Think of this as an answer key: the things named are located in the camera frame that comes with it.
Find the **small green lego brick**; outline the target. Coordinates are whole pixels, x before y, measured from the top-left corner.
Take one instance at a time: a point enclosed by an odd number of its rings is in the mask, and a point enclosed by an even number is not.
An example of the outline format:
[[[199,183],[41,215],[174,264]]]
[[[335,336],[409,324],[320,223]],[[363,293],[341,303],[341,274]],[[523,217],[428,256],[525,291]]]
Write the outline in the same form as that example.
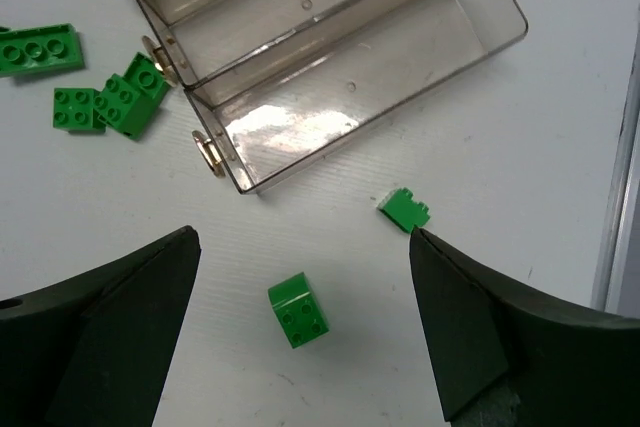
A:
[[[391,191],[379,203],[377,210],[407,234],[416,227],[424,227],[431,218],[429,207],[416,201],[413,192],[406,187]]]

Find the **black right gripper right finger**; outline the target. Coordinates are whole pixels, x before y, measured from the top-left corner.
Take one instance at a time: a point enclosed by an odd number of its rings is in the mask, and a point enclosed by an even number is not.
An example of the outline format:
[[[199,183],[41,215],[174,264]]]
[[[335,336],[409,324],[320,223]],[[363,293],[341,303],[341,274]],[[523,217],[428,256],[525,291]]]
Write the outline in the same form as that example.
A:
[[[410,266],[453,426],[635,426],[639,323],[561,300],[423,229]]]

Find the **green curved lego brick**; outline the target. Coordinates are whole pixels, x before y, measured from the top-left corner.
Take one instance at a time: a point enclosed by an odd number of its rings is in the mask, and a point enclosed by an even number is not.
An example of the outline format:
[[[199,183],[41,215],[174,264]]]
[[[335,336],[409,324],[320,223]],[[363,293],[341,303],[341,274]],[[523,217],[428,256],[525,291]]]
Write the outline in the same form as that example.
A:
[[[304,272],[270,287],[268,298],[293,349],[329,332],[324,311]]]

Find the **green lego plate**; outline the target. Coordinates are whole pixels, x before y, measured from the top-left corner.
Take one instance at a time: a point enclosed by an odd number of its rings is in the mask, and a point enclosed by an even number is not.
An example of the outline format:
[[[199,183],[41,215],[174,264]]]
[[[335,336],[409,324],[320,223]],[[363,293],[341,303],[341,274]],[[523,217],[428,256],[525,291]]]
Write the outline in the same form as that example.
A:
[[[70,23],[1,32],[1,77],[84,67],[80,37]]]

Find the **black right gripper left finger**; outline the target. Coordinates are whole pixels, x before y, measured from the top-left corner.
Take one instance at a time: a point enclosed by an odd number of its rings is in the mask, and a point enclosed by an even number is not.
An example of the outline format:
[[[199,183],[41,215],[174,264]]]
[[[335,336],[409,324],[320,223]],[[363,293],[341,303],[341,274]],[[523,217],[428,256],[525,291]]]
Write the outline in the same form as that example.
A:
[[[185,226],[2,300],[2,425],[152,425],[200,255],[197,232]]]

